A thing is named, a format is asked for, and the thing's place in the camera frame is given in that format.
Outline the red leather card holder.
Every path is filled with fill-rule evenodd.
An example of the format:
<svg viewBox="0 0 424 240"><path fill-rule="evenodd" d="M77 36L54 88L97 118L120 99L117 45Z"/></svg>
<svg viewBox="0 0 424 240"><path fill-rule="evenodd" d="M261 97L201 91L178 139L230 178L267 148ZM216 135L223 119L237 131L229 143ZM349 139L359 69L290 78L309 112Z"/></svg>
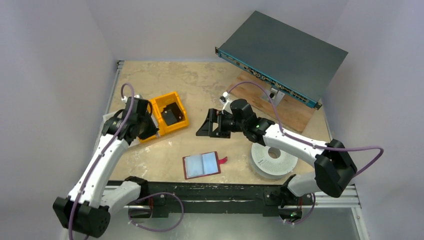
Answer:
<svg viewBox="0 0 424 240"><path fill-rule="evenodd" d="M216 151L184 156L182 158L184 178L186 180L221 173L221 165L228 161L228 157L219 158Z"/></svg>

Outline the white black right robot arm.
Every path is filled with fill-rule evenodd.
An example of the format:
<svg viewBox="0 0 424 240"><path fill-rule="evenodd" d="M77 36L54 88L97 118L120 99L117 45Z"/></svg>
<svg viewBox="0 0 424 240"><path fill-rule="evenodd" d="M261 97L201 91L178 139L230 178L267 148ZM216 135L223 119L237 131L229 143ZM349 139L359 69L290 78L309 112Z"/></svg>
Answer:
<svg viewBox="0 0 424 240"><path fill-rule="evenodd" d="M227 101L222 110L210 108L195 135L229 139L237 132L252 143L286 152L314 168L308 174L291 175L282 185L280 196L288 204L315 192L338 198L357 173L340 141L318 141L283 129L274 121L257 116L245 99Z"/></svg>

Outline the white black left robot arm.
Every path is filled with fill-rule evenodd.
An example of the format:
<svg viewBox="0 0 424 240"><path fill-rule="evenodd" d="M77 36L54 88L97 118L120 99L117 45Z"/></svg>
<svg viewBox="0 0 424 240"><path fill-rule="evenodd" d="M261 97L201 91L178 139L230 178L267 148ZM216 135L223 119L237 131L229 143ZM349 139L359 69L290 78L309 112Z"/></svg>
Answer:
<svg viewBox="0 0 424 240"><path fill-rule="evenodd" d="M77 232L89 237L102 236L113 211L124 205L124 200L138 205L149 199L147 188L138 183L125 183L123 194L103 200L108 180L121 156L131 143L156 135L158 128L153 118L152 103L138 95L129 97L125 107L114 113L102 126L99 143L86 170L66 197L57 197L53 210L69 238Z"/></svg>

